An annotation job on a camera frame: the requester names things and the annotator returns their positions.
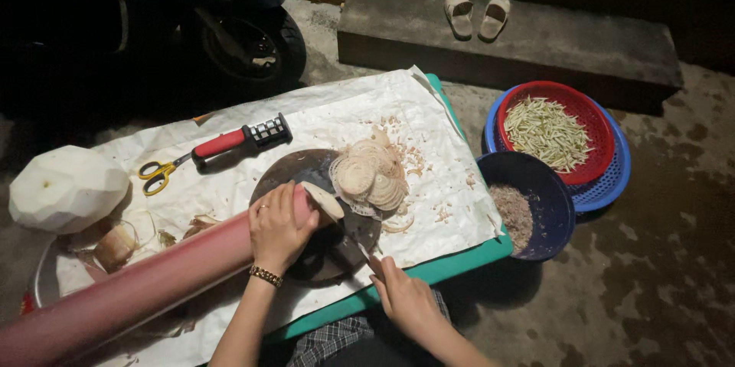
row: ground meat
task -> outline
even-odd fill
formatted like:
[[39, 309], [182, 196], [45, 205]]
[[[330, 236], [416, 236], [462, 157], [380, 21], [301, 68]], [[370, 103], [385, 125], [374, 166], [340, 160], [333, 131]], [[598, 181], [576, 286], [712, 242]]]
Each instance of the ground meat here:
[[513, 254], [517, 254], [528, 246], [528, 240], [531, 239], [534, 230], [528, 200], [518, 189], [507, 184], [493, 184], [490, 186], [490, 194], [513, 241]]

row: yellow scissors handle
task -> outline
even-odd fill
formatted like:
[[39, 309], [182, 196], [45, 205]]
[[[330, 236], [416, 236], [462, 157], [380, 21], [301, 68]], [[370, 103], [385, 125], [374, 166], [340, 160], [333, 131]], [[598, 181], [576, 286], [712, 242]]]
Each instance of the yellow scissors handle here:
[[[151, 173], [144, 175], [146, 170], [153, 168], [153, 167], [155, 167], [155, 169]], [[154, 162], [148, 162], [145, 165], [143, 165], [142, 168], [140, 168], [140, 170], [138, 171], [138, 177], [140, 177], [141, 179], [146, 179], [148, 180], [148, 182], [146, 182], [142, 186], [142, 193], [145, 194], [146, 196], [153, 196], [156, 193], [161, 192], [163, 188], [165, 188], [166, 185], [168, 184], [168, 175], [170, 175], [175, 170], [176, 170], [176, 166], [174, 166], [173, 163], [171, 162], [164, 163], [161, 165], [161, 163], [154, 161]], [[163, 182], [158, 188], [155, 188], [152, 191], [150, 190], [153, 184], [161, 182], [161, 181]]]

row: checkered pants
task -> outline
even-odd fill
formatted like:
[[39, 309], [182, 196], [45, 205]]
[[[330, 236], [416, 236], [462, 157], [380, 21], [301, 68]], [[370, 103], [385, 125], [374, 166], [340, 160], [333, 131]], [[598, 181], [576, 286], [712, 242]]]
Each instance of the checkered pants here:
[[[449, 311], [442, 294], [435, 289], [432, 289], [431, 292], [434, 293], [434, 299], [442, 315], [448, 320]], [[364, 338], [372, 338], [374, 335], [375, 330], [368, 323], [368, 318], [361, 314], [321, 326], [299, 338], [288, 367], [320, 365], [347, 346]]]

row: shredded green vegetable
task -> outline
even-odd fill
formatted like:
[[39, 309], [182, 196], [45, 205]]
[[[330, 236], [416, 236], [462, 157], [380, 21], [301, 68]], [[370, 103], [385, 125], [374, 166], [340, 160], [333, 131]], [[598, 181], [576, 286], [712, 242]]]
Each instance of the shredded green vegetable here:
[[583, 165], [591, 141], [577, 116], [564, 113], [564, 106], [545, 97], [526, 97], [508, 109], [503, 123], [516, 152], [539, 158], [558, 173], [571, 173]]

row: slipper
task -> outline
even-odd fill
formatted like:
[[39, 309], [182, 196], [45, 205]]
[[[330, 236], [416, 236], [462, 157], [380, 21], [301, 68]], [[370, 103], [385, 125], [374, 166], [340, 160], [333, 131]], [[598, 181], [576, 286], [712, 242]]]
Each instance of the slipper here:
[[493, 41], [500, 34], [503, 26], [508, 21], [510, 13], [510, 0], [490, 0], [482, 16], [480, 32], [477, 36], [483, 41]]
[[444, 13], [457, 40], [472, 38], [472, 3], [470, 0], [444, 0]]

